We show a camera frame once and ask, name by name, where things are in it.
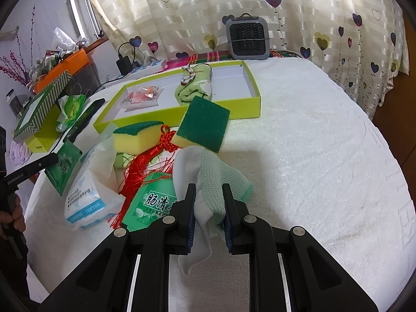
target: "red tassel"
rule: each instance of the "red tassel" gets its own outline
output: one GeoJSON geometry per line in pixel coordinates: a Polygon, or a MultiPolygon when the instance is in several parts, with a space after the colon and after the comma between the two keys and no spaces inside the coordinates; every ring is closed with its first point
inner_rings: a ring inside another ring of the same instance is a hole
{"type": "Polygon", "coordinates": [[[142,185],[155,182],[159,179],[172,177],[163,176],[151,181],[144,182],[144,179],[154,172],[165,172],[172,174],[173,158],[169,158],[163,163],[159,163],[160,165],[158,167],[153,167],[152,170],[146,169],[147,165],[152,161],[152,159],[159,155],[164,149],[172,153],[179,148],[178,146],[171,143],[171,139],[176,131],[169,131],[169,127],[165,125],[161,127],[161,131],[162,136],[160,137],[159,143],[153,148],[150,148],[144,153],[141,153],[140,155],[136,156],[132,161],[128,163],[124,171],[125,183],[120,193],[124,197],[126,197],[126,199],[123,203],[123,207],[121,208],[120,212],[111,223],[111,227],[113,229],[116,229],[120,226],[122,220],[124,219],[124,216],[127,213],[128,208],[130,207],[130,204],[132,203],[134,196],[136,195],[137,191],[142,185]]]}

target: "window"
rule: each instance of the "window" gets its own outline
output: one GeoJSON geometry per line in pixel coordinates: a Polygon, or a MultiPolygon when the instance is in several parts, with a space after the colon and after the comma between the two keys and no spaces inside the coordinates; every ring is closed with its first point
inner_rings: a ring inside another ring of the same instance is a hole
{"type": "Polygon", "coordinates": [[[69,16],[77,36],[85,37],[87,44],[96,41],[103,35],[94,9],[89,0],[67,0],[69,16]]]}

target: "orange drawer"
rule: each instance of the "orange drawer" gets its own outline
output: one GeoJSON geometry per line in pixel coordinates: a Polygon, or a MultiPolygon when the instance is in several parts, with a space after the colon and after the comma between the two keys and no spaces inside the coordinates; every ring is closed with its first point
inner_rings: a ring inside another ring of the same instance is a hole
{"type": "Polygon", "coordinates": [[[56,67],[54,67],[44,78],[38,81],[35,85],[35,93],[39,93],[44,87],[51,83],[55,78],[62,74],[65,70],[68,70],[71,75],[74,75],[81,68],[90,63],[90,60],[85,53],[84,49],[73,53],[71,56],[67,57],[56,67]]]}

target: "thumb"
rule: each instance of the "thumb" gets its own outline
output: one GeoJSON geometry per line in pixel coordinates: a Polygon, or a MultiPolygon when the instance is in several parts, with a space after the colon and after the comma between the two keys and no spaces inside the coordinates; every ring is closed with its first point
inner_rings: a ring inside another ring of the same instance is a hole
{"type": "Polygon", "coordinates": [[[7,212],[0,211],[0,223],[8,224],[11,222],[13,222],[12,216],[7,212]]]}

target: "blue label stripe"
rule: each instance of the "blue label stripe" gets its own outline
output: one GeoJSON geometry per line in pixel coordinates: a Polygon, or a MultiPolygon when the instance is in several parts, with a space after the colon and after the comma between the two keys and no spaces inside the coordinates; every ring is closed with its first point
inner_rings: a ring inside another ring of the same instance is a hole
{"type": "Polygon", "coordinates": [[[74,213],[71,217],[68,217],[67,221],[70,223],[75,223],[76,221],[83,219],[84,217],[87,217],[93,214],[94,212],[102,209],[104,206],[105,204],[101,200],[101,198],[97,199],[95,202],[74,213]]]}

